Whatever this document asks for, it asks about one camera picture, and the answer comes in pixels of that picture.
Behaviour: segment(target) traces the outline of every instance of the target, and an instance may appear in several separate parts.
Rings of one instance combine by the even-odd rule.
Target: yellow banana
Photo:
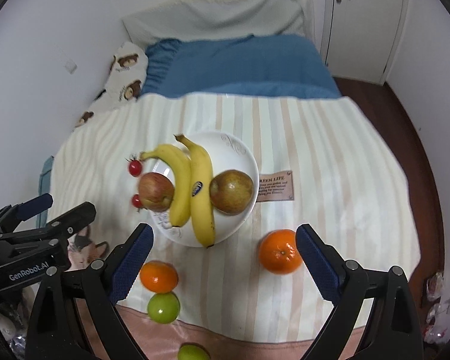
[[[210,183],[214,176],[212,161],[207,150],[185,138],[184,135],[176,135],[175,138],[190,151],[189,194],[191,195],[190,213],[193,232],[198,242],[207,248],[215,243],[214,209],[210,200]]]
[[[153,151],[142,151],[140,161],[147,158],[159,158],[172,168],[175,176],[175,193],[168,219],[174,227],[182,227],[190,218],[190,159],[178,147],[167,143],[158,145]]]

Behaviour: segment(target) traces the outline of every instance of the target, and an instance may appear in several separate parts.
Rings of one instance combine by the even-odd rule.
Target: floor
[[[335,79],[344,96],[352,98],[383,137],[409,183],[410,204],[420,241],[422,259],[409,278],[420,323],[431,306],[422,304],[424,281],[443,270],[444,243],[440,202],[427,156],[406,111],[392,89],[349,79]]]

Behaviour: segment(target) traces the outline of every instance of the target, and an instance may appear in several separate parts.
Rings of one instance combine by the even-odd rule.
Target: green lime
[[[179,316],[180,302],[173,292],[155,294],[148,302],[149,317],[158,323],[171,323]]]
[[[210,360],[210,356],[196,345],[183,345],[178,351],[178,360]]]

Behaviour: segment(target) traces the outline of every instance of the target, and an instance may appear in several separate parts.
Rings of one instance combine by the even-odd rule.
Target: bowl
[[[186,137],[207,150],[214,170],[214,177],[228,169],[236,169],[248,174],[253,181],[252,200],[243,212],[238,215],[227,215],[214,208],[215,244],[217,244],[234,234],[253,210],[260,183],[257,162],[248,147],[233,135],[220,131],[205,131]],[[177,142],[176,146],[188,152],[181,143]],[[152,171],[166,176],[175,185],[172,169],[165,162],[157,160]],[[151,212],[151,218],[155,227],[168,239],[185,246],[202,247],[193,233],[191,219],[185,226],[172,227],[168,222],[168,210]]]

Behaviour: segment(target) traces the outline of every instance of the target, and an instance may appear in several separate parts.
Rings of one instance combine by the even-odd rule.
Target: blue oval sticker
[[[200,190],[203,187],[203,183],[201,181],[197,181],[195,184],[193,184],[192,187],[192,197],[194,197],[197,193],[200,192]]]

